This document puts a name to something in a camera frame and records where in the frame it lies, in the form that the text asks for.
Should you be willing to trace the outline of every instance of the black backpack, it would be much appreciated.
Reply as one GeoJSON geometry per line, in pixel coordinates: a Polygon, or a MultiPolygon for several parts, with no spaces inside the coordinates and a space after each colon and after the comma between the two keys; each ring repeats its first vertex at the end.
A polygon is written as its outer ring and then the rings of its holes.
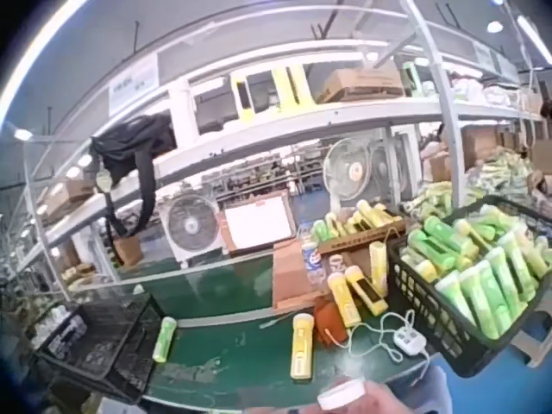
{"type": "Polygon", "coordinates": [[[135,235],[146,227],[155,207],[154,158],[174,148],[176,141],[171,117],[164,114],[138,116],[91,139],[92,163],[87,172],[92,173],[94,181],[100,169],[100,162],[103,162],[110,174],[111,188],[118,185],[131,171],[138,170],[142,205],[138,221],[132,229],[127,229],[116,217],[110,189],[101,188],[96,182],[98,191],[105,196],[107,237],[120,263],[121,258],[113,244],[111,225],[120,238],[135,235]]]}

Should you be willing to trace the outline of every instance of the white box fan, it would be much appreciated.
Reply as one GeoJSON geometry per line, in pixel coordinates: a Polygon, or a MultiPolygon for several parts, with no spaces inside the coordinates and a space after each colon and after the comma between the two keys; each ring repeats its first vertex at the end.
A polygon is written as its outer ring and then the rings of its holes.
{"type": "Polygon", "coordinates": [[[182,268],[187,268],[193,257],[225,250],[216,201],[189,192],[160,204],[158,211],[174,258],[182,268]]]}
{"type": "MultiPolygon", "coordinates": [[[[384,129],[372,129],[344,138],[328,151],[323,163],[323,179],[330,194],[332,211],[338,211],[342,202],[361,198],[368,202],[390,199],[391,183],[384,139],[387,139],[384,129]]],[[[416,193],[416,176],[419,175],[415,173],[419,153],[412,153],[410,139],[416,140],[416,137],[402,134],[392,138],[401,199],[409,199],[416,193]]]]}

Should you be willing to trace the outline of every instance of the empty black crate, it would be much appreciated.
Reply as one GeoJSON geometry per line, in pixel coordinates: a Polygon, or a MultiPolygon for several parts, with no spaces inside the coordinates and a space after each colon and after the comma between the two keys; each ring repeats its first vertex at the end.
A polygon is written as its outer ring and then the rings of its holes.
{"type": "MultiPolygon", "coordinates": [[[[535,235],[552,235],[552,220],[533,210],[515,204],[505,198],[485,196],[474,204],[456,210],[443,219],[447,224],[479,211],[483,204],[499,207],[504,213],[523,218],[535,235]]],[[[483,335],[444,298],[433,285],[422,279],[410,266],[400,259],[399,250],[406,246],[407,237],[389,244],[389,300],[396,311],[414,309],[414,327],[425,335],[428,342],[447,360],[461,377],[471,377],[483,369],[504,349],[519,332],[524,321],[541,301],[549,286],[551,272],[540,281],[535,297],[528,303],[524,313],[499,338],[492,340],[483,335]]]]}
{"type": "Polygon", "coordinates": [[[80,305],[38,355],[64,380],[128,404],[145,392],[163,314],[149,294],[80,305]]]}

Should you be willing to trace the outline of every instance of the bottle label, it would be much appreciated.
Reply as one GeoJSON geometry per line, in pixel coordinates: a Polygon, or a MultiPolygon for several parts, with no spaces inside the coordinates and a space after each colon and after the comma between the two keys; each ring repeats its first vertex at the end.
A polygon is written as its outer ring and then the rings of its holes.
{"type": "Polygon", "coordinates": [[[322,269],[322,257],[318,253],[316,245],[303,246],[303,261],[307,272],[322,269]]]}

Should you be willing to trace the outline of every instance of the metal shelf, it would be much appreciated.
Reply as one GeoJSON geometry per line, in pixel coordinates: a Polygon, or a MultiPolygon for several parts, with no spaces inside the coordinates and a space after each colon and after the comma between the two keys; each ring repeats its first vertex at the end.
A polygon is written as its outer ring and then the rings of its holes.
{"type": "MultiPolygon", "coordinates": [[[[541,121],[538,114],[519,112],[510,108],[455,102],[461,120],[526,120],[541,121]]],[[[175,149],[154,161],[158,186],[168,185],[196,173],[206,171],[252,151],[291,145],[301,141],[338,135],[363,129],[442,119],[441,106],[436,98],[404,97],[358,103],[329,103],[290,115],[260,116],[243,129],[210,134],[209,140],[189,149],[175,149]]],[[[132,172],[113,190],[116,208],[139,197],[137,172],[132,172]]],[[[55,246],[70,234],[97,220],[104,214],[104,196],[97,194],[64,217],[46,232],[49,247],[55,246]]],[[[41,253],[35,245],[17,272],[22,271],[41,253]]]]}

